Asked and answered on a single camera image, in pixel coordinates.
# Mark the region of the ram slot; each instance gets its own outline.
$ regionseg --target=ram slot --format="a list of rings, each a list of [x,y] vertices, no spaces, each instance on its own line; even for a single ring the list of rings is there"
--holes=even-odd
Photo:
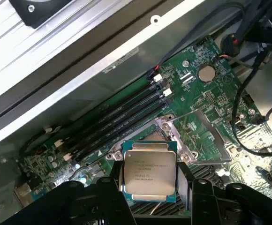
[[[135,108],[130,109],[126,114],[123,115],[119,115],[116,117],[115,120],[108,122],[107,125],[105,125],[104,127],[102,127],[99,131],[92,131],[91,135],[85,135],[87,138],[82,139],[76,146],[74,149],[77,148],[81,148],[81,146],[84,145],[89,145],[92,144],[93,142],[95,142],[98,138],[107,135],[110,131],[114,130],[115,127],[118,127],[120,124],[125,123],[127,120],[129,120],[130,118],[136,116],[139,114],[139,112],[141,112],[142,110],[146,109],[147,107],[151,106],[152,104],[154,104],[156,101],[158,101],[160,99],[159,95],[155,95],[153,98],[151,98],[149,101],[146,101],[144,103],[140,103],[142,104],[140,108],[137,108],[137,106]]]
[[[114,120],[116,117],[118,117],[119,113],[121,115],[126,113],[127,111],[130,110],[130,107],[134,105],[136,102],[141,102],[145,99],[148,99],[149,97],[153,96],[156,93],[157,93],[156,90],[152,89],[152,87],[148,88],[148,86],[145,86],[141,88],[136,93],[133,93],[131,96],[127,97],[125,100],[121,101],[115,106],[111,106],[110,108],[104,110],[104,113],[98,116],[99,118],[101,118],[98,121],[93,120],[91,124],[82,126],[78,131],[75,131],[74,136],[69,137],[66,140],[65,146],[68,149],[74,147],[78,141],[83,139],[83,137],[92,134],[94,130],[98,130],[104,127],[106,124],[108,124],[108,121]]]
[[[117,130],[115,133],[110,134],[108,137],[101,137],[99,140],[97,140],[94,144],[92,144],[91,146],[89,146],[88,148],[84,147],[81,151],[79,151],[78,155],[73,156],[73,158],[79,162],[81,161],[83,158],[87,157],[89,154],[99,150],[100,148],[106,146],[108,144],[109,141],[112,141],[114,138],[116,137],[121,137],[123,134],[125,134],[125,132],[127,130],[129,130],[132,126],[136,125],[137,123],[145,120],[146,118],[148,118],[150,115],[153,115],[155,113],[157,113],[158,111],[160,111],[164,106],[166,106],[166,104],[164,102],[162,102],[162,104],[158,105],[157,107],[154,107],[154,109],[152,111],[147,112],[144,116],[142,116],[141,118],[134,120],[131,119],[128,123],[128,126],[124,126],[122,128],[120,128],[120,130]]]

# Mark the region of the electronic component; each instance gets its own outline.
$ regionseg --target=electronic component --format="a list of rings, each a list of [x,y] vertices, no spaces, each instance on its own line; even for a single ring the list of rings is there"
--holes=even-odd
[[[96,173],[96,177],[103,177],[103,176],[105,176],[103,171],[99,171]]]
[[[158,82],[158,81],[161,81],[163,79],[163,77],[161,76],[161,74],[157,74],[154,76],[153,80],[154,82]]]
[[[243,95],[242,99],[246,105],[250,105],[250,104],[254,103],[254,100],[252,99],[252,97],[249,94]]]
[[[269,152],[269,149],[266,148],[266,147],[264,147],[264,148],[260,149],[259,152],[268,153],[268,152]]]
[[[32,163],[32,166],[33,166],[33,167],[36,167],[36,166],[38,166],[38,163],[37,163],[37,162],[33,162],[33,163]]]
[[[163,92],[163,96],[164,96],[164,97],[167,97],[167,96],[169,96],[170,94],[172,94],[172,91],[170,90],[170,88],[166,89],[166,90]]]
[[[176,151],[175,142],[124,142],[124,192],[132,200],[166,201],[175,194],[174,144]]]
[[[87,179],[86,179],[85,177],[81,177],[81,178],[80,178],[80,182],[81,182],[82,184],[86,184]]]
[[[48,156],[47,160],[51,163],[56,159],[56,156]]]
[[[256,170],[258,173],[260,173],[262,178],[266,180],[267,183],[269,183],[270,188],[272,188],[272,174],[260,166],[256,166]]]
[[[58,165],[59,165],[58,163],[56,163],[56,162],[52,162],[52,167],[53,167],[53,168],[57,168],[57,167],[58,167]]]
[[[34,190],[42,183],[42,179],[37,174],[30,173],[30,177],[27,183],[30,186],[31,190]]]
[[[160,142],[164,142],[167,141],[166,138],[164,137],[164,135],[159,132],[159,131],[155,131],[152,134],[146,136],[142,141],[160,141]]]
[[[89,171],[90,171],[91,173],[95,173],[95,172],[98,171],[98,170],[100,170],[100,166],[99,166],[98,164],[95,164],[95,165],[89,167]]]
[[[215,78],[216,72],[214,67],[208,65],[208,64],[202,64],[200,65],[197,77],[202,82],[210,82]]]

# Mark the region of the black ram slot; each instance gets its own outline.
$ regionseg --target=black ram slot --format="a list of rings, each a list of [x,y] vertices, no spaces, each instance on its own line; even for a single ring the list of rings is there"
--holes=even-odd
[[[143,96],[141,99],[138,99],[137,102],[143,102],[146,99],[149,99],[150,97],[152,97],[154,94],[156,94],[156,92],[155,91],[151,91],[151,92],[147,93],[145,96]],[[106,125],[108,125],[110,123],[110,121],[115,120],[116,118],[121,117],[123,114],[127,113],[130,110],[131,110],[131,107],[130,107],[130,104],[129,104],[125,108],[122,108],[122,111],[117,111],[116,113],[114,113],[113,116],[111,116],[110,118],[108,118],[108,116],[104,117],[103,119],[99,120],[98,123],[95,124],[95,126],[90,127],[89,129],[83,131],[83,136],[87,136],[89,134],[92,134],[93,130],[102,129],[103,127],[105,127]]]
[[[146,90],[148,90],[149,88],[151,87],[151,84],[150,83],[147,83],[145,86],[141,87],[140,89],[138,89],[137,91],[135,91],[134,93],[132,93],[131,95],[129,95],[128,97],[126,97],[125,99],[123,99],[122,101],[118,102],[116,105],[114,106],[111,106],[107,109],[105,109],[103,111],[103,113],[101,115],[99,115],[99,117],[106,117],[108,114],[112,113],[115,109],[117,108],[120,108],[122,105],[126,104],[127,102],[129,102],[131,99],[135,98],[137,95],[139,95],[141,92],[144,92]],[[94,121],[93,123],[91,123],[90,125],[87,124],[87,125],[84,125],[82,126],[81,128],[79,128],[77,131],[75,131],[75,135],[77,133],[80,133],[80,132],[84,132],[84,129],[87,129],[89,128],[89,126],[93,126],[93,125],[96,125],[96,121]]]
[[[210,171],[209,169],[204,171],[204,172],[201,172],[199,173],[196,177],[198,178],[205,178],[207,177],[208,175],[212,174],[212,171]]]
[[[132,123],[129,123],[128,127],[123,127],[120,131],[117,131],[116,133],[112,134],[107,139],[105,137],[100,138],[99,142],[95,146],[93,146],[92,148],[88,149],[87,152],[84,152],[85,149],[81,150],[80,151],[81,154],[76,157],[76,161],[77,162],[81,161],[83,158],[85,158],[86,156],[88,156],[92,152],[94,152],[94,151],[100,149],[101,147],[105,146],[106,143],[108,143],[108,141],[111,141],[114,138],[116,138],[117,136],[120,136],[120,135],[124,134],[128,129],[131,128],[131,126],[134,126],[138,122],[140,122],[140,121],[144,120],[145,118],[149,117],[150,115],[154,114],[155,112],[157,112],[158,110],[160,110],[164,106],[165,106],[164,103],[162,105],[159,105],[158,107],[154,108],[153,111],[150,111],[147,114],[145,114],[143,117],[141,117],[140,119],[138,119],[136,121],[133,121]]]
[[[138,99],[137,102],[141,102],[144,101],[150,97],[152,97],[154,94],[156,94],[156,91],[150,91],[149,93],[147,93],[145,96],[141,97],[141,99]],[[88,127],[86,130],[81,131],[79,134],[76,134],[75,137],[72,137],[70,140],[66,141],[65,146],[70,149],[73,148],[74,145],[76,145],[78,141],[80,141],[83,137],[85,136],[93,136],[93,131],[102,129],[103,127],[105,127],[107,124],[110,123],[110,121],[122,116],[123,114],[127,113],[129,110],[131,110],[131,108],[129,107],[129,105],[127,107],[122,108],[121,110],[117,111],[116,113],[113,114],[113,116],[111,116],[111,118],[109,118],[108,114],[106,116],[104,116],[104,118],[102,118],[101,120],[99,120],[98,122],[95,122],[94,124],[90,125],[90,127]]]
[[[205,171],[208,167],[207,166],[198,166],[197,168],[195,168],[194,170],[191,169],[192,174],[197,177],[197,174],[200,173],[201,171]]]
[[[116,128],[122,126],[122,124],[125,123],[127,120],[129,120],[130,118],[136,116],[143,109],[145,109],[145,108],[149,107],[150,105],[154,104],[159,99],[160,99],[159,96],[156,95],[155,97],[153,97],[152,99],[150,99],[149,101],[144,103],[139,109],[137,109],[137,111],[127,113],[127,115],[125,117],[121,118],[120,120],[118,120],[114,124],[112,124],[112,125],[110,125],[108,127],[105,126],[105,127],[101,128],[100,131],[97,131],[97,132],[93,133],[92,135],[88,136],[86,139],[81,140],[77,144],[75,149],[76,148],[81,148],[82,146],[85,146],[85,145],[91,145],[93,142],[95,142],[100,137],[106,136],[112,130],[115,130]]]

